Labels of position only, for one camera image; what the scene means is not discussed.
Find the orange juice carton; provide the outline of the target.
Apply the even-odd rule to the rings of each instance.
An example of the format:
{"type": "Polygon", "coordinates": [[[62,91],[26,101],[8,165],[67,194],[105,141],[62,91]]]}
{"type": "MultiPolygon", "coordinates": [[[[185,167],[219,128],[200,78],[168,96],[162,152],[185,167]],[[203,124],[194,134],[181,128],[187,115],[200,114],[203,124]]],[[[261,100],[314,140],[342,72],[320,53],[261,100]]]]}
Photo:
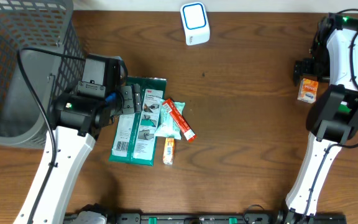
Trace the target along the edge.
{"type": "Polygon", "coordinates": [[[173,156],[175,150],[175,140],[173,138],[166,138],[163,149],[163,163],[165,165],[173,164],[173,156]]]}
{"type": "Polygon", "coordinates": [[[318,90],[318,82],[307,78],[302,79],[297,100],[314,103],[318,90]]]}

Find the green sponge pack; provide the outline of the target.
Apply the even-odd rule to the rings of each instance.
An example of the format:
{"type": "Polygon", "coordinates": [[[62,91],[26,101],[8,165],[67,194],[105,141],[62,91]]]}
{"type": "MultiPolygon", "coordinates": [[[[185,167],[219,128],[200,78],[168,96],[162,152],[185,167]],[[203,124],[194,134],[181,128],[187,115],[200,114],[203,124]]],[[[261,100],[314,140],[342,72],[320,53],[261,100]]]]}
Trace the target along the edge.
{"type": "Polygon", "coordinates": [[[140,87],[140,112],[120,115],[109,160],[153,166],[160,101],[164,97],[167,81],[163,78],[129,77],[127,84],[138,84],[140,87]]]}

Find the teal white snack pouch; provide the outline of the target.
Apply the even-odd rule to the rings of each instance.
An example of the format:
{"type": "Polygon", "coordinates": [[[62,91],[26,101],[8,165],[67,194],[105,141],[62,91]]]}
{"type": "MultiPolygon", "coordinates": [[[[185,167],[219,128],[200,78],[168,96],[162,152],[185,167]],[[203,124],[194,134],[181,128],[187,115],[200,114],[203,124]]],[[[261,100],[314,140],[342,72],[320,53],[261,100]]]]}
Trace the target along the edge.
{"type": "Polygon", "coordinates": [[[159,122],[160,124],[154,133],[156,137],[173,138],[176,140],[181,140],[180,128],[164,108],[160,109],[159,122]]]}

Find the red white packet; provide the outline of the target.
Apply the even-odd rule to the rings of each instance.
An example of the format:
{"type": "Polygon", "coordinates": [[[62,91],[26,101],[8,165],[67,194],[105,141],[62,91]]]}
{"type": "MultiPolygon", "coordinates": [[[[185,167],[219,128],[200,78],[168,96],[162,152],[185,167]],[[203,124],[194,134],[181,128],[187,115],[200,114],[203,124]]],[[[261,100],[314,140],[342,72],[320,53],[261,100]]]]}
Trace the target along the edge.
{"type": "Polygon", "coordinates": [[[162,103],[162,106],[167,111],[167,113],[173,118],[176,125],[180,128],[184,137],[188,142],[193,142],[197,135],[191,129],[190,125],[186,122],[184,117],[181,115],[177,107],[175,106],[175,102],[171,99],[167,99],[162,103]]]}

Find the green lid jar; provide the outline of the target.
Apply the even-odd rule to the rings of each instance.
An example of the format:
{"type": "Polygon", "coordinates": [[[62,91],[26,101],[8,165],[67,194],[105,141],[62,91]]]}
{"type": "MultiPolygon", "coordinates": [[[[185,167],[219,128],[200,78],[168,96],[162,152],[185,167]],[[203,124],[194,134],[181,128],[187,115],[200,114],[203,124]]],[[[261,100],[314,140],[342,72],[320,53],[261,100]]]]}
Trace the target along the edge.
{"type": "Polygon", "coordinates": [[[351,109],[348,108],[346,105],[340,104],[339,108],[338,108],[338,112],[341,114],[350,114],[351,113],[351,109]]]}

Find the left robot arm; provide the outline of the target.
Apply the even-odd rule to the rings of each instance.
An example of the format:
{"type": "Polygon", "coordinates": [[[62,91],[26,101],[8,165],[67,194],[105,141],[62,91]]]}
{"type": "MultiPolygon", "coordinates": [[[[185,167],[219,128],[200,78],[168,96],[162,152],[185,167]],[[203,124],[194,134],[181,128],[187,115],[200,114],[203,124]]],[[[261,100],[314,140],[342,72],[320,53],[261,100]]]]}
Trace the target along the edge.
{"type": "Polygon", "coordinates": [[[114,116],[142,110],[140,86],[79,82],[52,106],[52,130],[16,223],[62,223],[78,174],[114,116]]]}

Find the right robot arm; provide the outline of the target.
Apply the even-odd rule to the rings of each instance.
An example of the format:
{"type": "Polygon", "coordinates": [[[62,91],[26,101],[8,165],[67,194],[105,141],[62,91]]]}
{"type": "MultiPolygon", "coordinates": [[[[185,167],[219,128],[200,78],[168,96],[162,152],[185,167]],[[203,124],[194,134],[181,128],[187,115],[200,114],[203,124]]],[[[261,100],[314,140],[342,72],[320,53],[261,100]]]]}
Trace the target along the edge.
{"type": "Polygon", "coordinates": [[[285,198],[285,209],[270,223],[345,223],[344,215],[318,214],[317,204],[328,172],[341,149],[358,131],[358,19],[345,11],[329,13],[318,23],[310,58],[297,60],[293,82],[316,77],[329,84],[311,107],[308,145],[300,171],[285,198]]]}

